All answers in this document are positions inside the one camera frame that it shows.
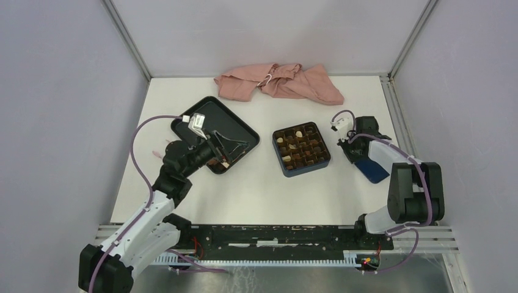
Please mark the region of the blue box lid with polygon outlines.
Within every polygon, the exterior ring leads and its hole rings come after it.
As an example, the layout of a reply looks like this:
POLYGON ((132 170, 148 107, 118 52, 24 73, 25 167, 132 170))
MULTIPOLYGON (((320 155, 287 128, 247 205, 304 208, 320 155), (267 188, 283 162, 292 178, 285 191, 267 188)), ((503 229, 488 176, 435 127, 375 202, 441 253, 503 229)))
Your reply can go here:
POLYGON ((354 165, 373 184, 380 183, 390 175, 381 165, 369 158, 359 159, 354 165))

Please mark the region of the blue chocolate box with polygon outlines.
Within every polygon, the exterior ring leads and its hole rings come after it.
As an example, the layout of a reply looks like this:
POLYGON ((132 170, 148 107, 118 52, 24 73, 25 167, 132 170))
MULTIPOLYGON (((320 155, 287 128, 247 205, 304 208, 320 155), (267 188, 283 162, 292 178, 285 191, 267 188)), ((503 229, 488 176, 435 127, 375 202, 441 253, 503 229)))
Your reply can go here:
POLYGON ((325 168, 331 161, 323 136, 312 121, 275 130, 272 145, 287 178, 325 168), (303 137, 296 137, 296 131, 301 131, 303 137))

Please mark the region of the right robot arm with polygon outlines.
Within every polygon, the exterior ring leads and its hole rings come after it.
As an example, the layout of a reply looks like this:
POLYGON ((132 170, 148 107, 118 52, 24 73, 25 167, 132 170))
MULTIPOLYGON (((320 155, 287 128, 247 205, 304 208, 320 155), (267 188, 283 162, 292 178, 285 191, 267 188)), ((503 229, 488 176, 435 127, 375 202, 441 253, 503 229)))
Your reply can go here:
POLYGON ((400 149, 389 136, 381 134, 374 116, 334 116, 330 124, 338 132, 338 146, 369 182, 389 180, 386 205, 359 217, 362 227, 352 234, 357 247, 370 248, 377 242, 377 234, 394 236, 443 219, 445 201, 439 164, 423 162, 400 149))

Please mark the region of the pink silicone tongs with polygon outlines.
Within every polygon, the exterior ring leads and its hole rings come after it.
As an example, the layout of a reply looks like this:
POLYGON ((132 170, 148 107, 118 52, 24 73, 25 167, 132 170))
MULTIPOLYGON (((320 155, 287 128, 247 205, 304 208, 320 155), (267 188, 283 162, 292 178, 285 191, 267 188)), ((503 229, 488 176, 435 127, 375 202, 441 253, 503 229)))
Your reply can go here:
POLYGON ((166 148, 171 143, 171 140, 165 140, 159 144, 159 147, 157 147, 155 150, 152 151, 152 155, 157 157, 160 160, 163 160, 165 154, 166 154, 166 148))

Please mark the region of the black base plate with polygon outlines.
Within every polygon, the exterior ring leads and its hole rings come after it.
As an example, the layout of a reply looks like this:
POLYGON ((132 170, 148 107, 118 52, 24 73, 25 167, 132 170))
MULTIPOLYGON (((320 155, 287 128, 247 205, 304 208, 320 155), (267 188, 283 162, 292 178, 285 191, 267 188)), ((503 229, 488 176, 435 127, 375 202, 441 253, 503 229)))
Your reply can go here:
POLYGON ((327 261, 342 260, 346 251, 390 251, 394 244, 349 225, 192 225, 172 248, 203 261, 327 261))

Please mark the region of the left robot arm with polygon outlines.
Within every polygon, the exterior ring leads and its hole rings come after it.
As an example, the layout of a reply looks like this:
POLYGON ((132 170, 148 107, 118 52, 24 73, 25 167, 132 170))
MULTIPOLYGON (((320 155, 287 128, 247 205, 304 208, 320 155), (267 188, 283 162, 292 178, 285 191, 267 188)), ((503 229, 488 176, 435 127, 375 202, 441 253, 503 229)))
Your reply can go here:
POLYGON ((114 234, 100 245, 86 245, 79 257, 78 286, 86 292, 130 292, 136 278, 168 248, 186 248, 189 229, 172 223, 173 210, 192 187, 189 176, 210 161, 232 165, 249 143, 217 131, 191 146, 182 140, 168 144, 150 195, 114 234))

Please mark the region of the black chocolate tray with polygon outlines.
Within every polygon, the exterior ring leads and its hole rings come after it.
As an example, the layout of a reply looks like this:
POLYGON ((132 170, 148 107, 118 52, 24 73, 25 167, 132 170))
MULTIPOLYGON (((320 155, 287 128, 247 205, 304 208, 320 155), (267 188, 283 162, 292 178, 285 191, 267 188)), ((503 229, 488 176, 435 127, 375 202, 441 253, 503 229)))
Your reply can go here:
MULTIPOLYGON (((258 133, 214 96, 204 97, 181 115, 190 116, 195 113, 205 116, 203 124, 205 130, 209 132, 216 130, 229 139, 241 140, 248 143, 248 147, 237 161, 251 152, 252 149, 260 143, 258 133)), ((170 128, 179 139, 190 145, 195 145, 197 135, 188 129, 186 123, 175 120, 171 122, 170 128)), ((233 164, 234 163, 230 164, 228 168, 225 168, 222 164, 211 161, 206 166, 214 174, 221 175, 231 168, 233 164)))

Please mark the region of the pink cloth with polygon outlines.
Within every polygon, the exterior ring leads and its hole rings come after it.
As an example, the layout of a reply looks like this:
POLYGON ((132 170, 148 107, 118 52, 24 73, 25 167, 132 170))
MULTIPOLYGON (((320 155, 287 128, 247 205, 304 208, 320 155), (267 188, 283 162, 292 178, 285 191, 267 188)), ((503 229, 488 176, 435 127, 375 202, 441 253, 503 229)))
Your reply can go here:
POLYGON ((222 73, 214 82, 219 97, 235 101, 251 101, 255 90, 272 98, 309 99, 328 106, 345 101, 321 64, 309 69, 299 63, 246 65, 222 73))

